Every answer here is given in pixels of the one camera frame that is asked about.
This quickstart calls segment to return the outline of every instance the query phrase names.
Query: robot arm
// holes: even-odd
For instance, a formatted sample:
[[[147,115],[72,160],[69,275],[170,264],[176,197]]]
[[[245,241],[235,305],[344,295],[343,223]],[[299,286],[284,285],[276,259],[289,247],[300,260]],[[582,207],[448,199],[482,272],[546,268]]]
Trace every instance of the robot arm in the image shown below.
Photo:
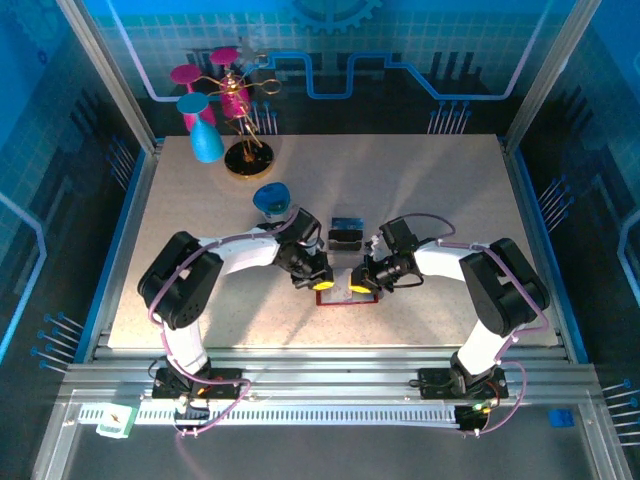
[[[488,254],[442,246],[436,239],[420,242],[401,218],[380,230],[391,255],[380,258],[374,251],[365,256],[364,263],[353,271],[353,290],[393,292],[399,287],[398,280],[409,274],[421,280],[423,276],[443,276],[466,282],[478,321],[451,358],[450,369],[453,393],[464,396],[491,377],[510,335],[532,322],[535,312],[515,286],[503,280],[504,273]],[[514,273],[541,310],[549,306],[547,289],[512,240],[502,239],[486,247]]]
[[[219,241],[218,246],[198,256],[184,274],[176,278],[155,309],[155,315],[165,327],[165,339],[171,352],[168,362],[172,378],[192,394],[200,391],[201,385],[185,378],[181,370],[199,378],[211,376],[197,319],[219,277],[246,268],[277,265],[291,274],[296,288],[306,286],[321,290],[333,285],[333,272],[328,265],[327,254],[321,251],[320,239],[316,237],[315,242],[309,242],[319,229],[318,221],[300,209],[288,227],[276,227],[274,224],[258,225],[245,235],[226,239],[198,240],[187,232],[176,233],[140,280],[138,293],[149,308],[185,259],[203,245]]]

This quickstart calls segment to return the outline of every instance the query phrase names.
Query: table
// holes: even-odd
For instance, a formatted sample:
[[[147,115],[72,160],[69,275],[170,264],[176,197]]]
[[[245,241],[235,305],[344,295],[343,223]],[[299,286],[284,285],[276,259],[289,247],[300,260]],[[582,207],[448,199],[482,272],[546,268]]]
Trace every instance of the table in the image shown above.
[[[323,224],[332,216],[365,220],[365,238],[410,212],[451,220],[457,241],[510,237],[532,261],[522,220],[494,135],[271,136],[276,161],[260,180],[237,180],[223,162],[195,160],[188,137],[168,137],[155,173],[109,347],[160,348],[136,286],[168,239],[186,230],[198,237],[244,232],[261,221],[254,192],[281,181],[292,199]],[[230,146],[235,139],[224,138]],[[419,238],[444,227],[410,219]],[[333,256],[355,266],[359,257]],[[315,292],[295,290],[277,267],[219,279],[199,319],[206,347],[459,345],[476,316],[464,284],[427,278],[425,285],[385,295],[377,305],[316,307]],[[553,330],[523,344],[555,345]]]

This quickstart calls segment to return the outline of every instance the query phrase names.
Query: beige tabletop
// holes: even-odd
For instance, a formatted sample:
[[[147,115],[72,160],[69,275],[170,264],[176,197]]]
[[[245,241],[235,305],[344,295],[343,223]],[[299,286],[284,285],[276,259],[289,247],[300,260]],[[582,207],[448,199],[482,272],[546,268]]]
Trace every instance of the beige tabletop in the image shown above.
[[[231,145],[233,138],[225,138]],[[262,220],[255,191],[284,182],[292,200],[327,227],[332,216],[365,220],[365,236],[400,214],[430,212],[451,220],[457,241],[510,237],[531,252],[494,135],[304,135],[266,137],[273,170],[237,180],[223,162],[195,160],[188,137],[168,137],[149,194],[122,297],[112,348],[160,348],[136,285],[169,238],[186,230],[221,237]],[[444,232],[410,219],[420,238]],[[339,266],[359,257],[334,256]],[[315,292],[295,290],[289,275],[269,266],[218,280],[199,319],[205,346],[459,345],[476,322],[466,286],[427,278],[420,288],[387,294],[376,305],[317,307]],[[522,343],[555,345],[553,331]]]

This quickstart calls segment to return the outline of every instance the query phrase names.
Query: gear graphic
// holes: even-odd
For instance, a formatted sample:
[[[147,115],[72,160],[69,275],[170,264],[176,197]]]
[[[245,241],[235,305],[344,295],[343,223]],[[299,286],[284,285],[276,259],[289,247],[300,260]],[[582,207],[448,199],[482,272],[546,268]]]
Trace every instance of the gear graphic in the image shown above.
[[[302,27],[313,33],[324,30],[346,33],[348,27],[359,28],[363,18],[372,18],[372,10],[381,7],[380,0],[291,0],[287,10]]]
[[[59,33],[59,9],[54,0],[12,0],[8,9],[24,33],[39,48],[46,46]]]

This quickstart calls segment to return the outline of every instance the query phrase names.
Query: glass panel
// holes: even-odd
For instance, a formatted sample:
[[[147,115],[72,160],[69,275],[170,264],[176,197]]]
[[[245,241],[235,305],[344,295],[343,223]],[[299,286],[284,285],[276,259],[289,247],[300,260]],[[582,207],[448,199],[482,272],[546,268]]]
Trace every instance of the glass panel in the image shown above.
[[[270,102],[279,133],[504,133],[574,1],[85,3],[164,136],[186,133],[175,106],[186,88],[171,71],[192,64],[220,78],[209,56],[222,46],[238,49],[240,72],[269,54],[249,78],[277,78],[282,91],[251,99],[259,115]]]
[[[602,2],[521,145],[605,387],[640,384],[639,24],[637,3]]]
[[[55,2],[5,6],[0,477],[30,478],[139,148]],[[60,311],[75,323],[45,322]]]

